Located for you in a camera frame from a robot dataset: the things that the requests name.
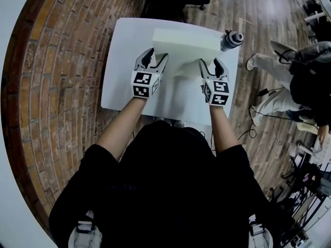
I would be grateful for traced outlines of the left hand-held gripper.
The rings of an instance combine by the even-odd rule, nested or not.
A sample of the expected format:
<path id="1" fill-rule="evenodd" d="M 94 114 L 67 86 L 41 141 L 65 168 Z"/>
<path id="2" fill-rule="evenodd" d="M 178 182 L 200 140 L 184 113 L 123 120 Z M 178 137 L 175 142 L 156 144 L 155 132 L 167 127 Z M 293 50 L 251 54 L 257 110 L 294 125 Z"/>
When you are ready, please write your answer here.
<path id="1" fill-rule="evenodd" d="M 131 75 L 131 89 L 134 97 L 150 98 L 160 86 L 169 55 L 168 53 L 156 55 L 156 57 L 159 57 L 157 64 L 148 68 L 153 53 L 154 48 L 150 48 L 136 59 L 135 69 Z"/>

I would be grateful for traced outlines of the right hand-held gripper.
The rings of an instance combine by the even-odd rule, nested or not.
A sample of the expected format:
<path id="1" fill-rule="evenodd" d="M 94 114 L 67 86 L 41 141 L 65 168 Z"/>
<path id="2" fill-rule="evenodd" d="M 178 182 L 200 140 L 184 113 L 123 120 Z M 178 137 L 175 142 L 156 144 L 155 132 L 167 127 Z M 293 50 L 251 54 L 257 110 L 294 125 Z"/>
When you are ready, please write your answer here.
<path id="1" fill-rule="evenodd" d="M 205 102 L 209 105 L 225 106 L 230 96 L 227 80 L 230 78 L 229 70 L 219 58 L 214 59 L 214 65 L 217 80 L 209 79 L 212 75 L 205 61 L 203 59 L 199 60 L 200 73 L 203 78 L 202 93 L 204 94 Z"/>

